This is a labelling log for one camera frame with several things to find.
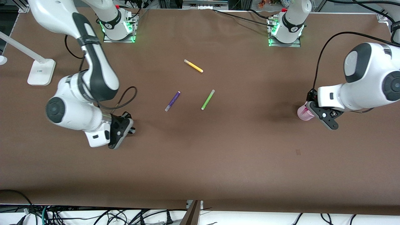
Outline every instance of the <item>green led light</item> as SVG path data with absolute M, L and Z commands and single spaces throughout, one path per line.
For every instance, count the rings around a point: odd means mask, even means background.
M 101 30 L 103 31 L 103 33 L 106 33 L 105 31 L 104 31 L 104 27 L 103 27 L 103 25 L 101 24 L 101 22 L 99 22 L 100 23 L 100 27 L 101 27 Z
M 272 33 L 272 35 L 276 35 L 276 33 L 278 32 L 278 29 L 279 29 L 279 23 L 276 23 L 276 25 L 272 28 L 272 31 L 271 31 L 271 33 Z
M 132 27 L 129 25 L 129 23 L 125 22 L 125 23 L 123 23 L 123 24 L 124 24 L 124 26 L 125 26 L 126 31 L 127 31 L 128 33 L 131 33 Z

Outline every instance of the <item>marker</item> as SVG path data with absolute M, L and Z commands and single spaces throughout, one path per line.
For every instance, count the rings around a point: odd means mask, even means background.
M 170 103 L 168 104 L 168 106 L 165 108 L 165 111 L 168 112 L 168 109 L 171 108 L 171 106 L 174 104 L 174 102 L 178 99 L 180 95 L 180 91 L 178 91 L 175 96 L 172 98 L 172 100 L 170 101 Z
M 191 67 L 195 68 L 197 71 L 203 72 L 202 69 L 200 69 L 200 68 L 199 68 L 198 66 L 196 66 L 195 64 L 193 64 L 193 63 L 187 61 L 186 59 L 184 60 L 184 62 L 186 62 L 187 64 L 189 64 Z
M 201 107 L 201 110 L 204 110 L 208 104 L 208 102 L 210 101 L 212 95 L 214 94 L 215 90 L 212 90 L 210 95 L 208 96 L 208 98 L 206 99 L 206 101 L 204 102 L 203 106 Z

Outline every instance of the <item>white lamp base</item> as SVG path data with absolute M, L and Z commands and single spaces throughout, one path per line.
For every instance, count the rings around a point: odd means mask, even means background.
M 0 65 L 4 65 L 7 62 L 7 58 L 4 56 L 0 56 Z
M 46 86 L 53 77 L 56 62 L 47 58 L 44 63 L 34 61 L 28 77 L 28 84 Z

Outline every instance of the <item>pink cup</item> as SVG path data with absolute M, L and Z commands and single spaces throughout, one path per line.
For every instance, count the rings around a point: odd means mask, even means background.
M 310 119 L 314 118 L 315 116 L 308 110 L 306 107 L 307 102 L 300 106 L 297 110 L 297 115 L 301 120 L 309 121 Z

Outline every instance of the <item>white floor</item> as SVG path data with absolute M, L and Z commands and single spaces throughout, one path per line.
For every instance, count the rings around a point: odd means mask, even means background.
M 151 210 L 145 215 L 157 212 Z M 104 211 L 68 211 L 61 212 L 61 217 L 69 218 L 91 218 L 98 217 Z M 128 210 L 126 214 L 129 222 L 139 210 Z M 185 211 L 171 211 L 171 219 L 177 221 L 183 218 Z M 25 213 L 0 213 L 0 225 L 16 224 Z M 202 211 L 200 213 L 199 225 L 209 225 L 217 222 L 215 225 L 292 225 L 298 213 L 256 213 L 256 212 L 232 212 L 232 211 Z M 331 214 L 332 224 L 349 225 L 352 215 Z M 93 225 L 97 218 L 89 220 L 64 220 L 66 225 Z M 108 218 L 104 216 L 97 225 L 106 225 Z M 145 219 L 146 224 L 155 224 L 166 221 L 166 213 L 160 213 Z M 33 215 L 26 217 L 24 225 L 35 225 Z M 123 225 L 124 222 L 114 220 L 110 225 Z M 298 225 L 328 225 L 323 221 L 319 214 L 305 213 L 300 218 Z M 353 220 L 353 225 L 400 225 L 400 216 L 379 216 L 379 215 L 357 215 Z

